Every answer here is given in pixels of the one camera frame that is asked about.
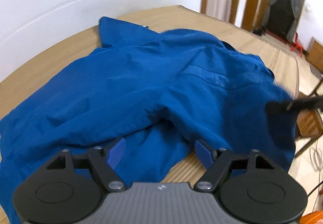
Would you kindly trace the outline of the red stool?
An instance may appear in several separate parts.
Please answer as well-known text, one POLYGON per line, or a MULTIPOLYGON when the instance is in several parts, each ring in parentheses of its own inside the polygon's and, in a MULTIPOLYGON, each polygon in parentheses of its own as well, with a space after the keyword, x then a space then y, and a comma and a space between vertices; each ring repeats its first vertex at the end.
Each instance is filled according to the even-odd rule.
POLYGON ((298 39, 298 33, 295 33, 295 35, 294 35, 294 38, 290 44, 290 50, 291 51, 297 50, 299 56, 302 58, 304 46, 302 45, 302 43, 298 39))

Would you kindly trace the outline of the wooden chair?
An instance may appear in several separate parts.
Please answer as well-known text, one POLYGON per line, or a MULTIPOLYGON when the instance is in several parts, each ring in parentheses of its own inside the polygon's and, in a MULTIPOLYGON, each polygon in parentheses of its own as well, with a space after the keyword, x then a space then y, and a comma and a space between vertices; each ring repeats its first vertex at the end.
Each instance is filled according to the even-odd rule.
POLYGON ((296 141, 308 139, 308 142, 295 153, 298 158, 322 136, 322 117, 320 108, 301 111, 297 118, 296 141))

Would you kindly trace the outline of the orange stool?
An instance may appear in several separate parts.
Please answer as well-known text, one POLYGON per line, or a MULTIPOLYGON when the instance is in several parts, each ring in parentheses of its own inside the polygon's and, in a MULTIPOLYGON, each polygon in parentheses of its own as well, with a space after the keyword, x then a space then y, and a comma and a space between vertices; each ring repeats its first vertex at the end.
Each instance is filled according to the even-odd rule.
POLYGON ((300 224, 323 224, 323 211, 311 212, 302 216, 300 224))

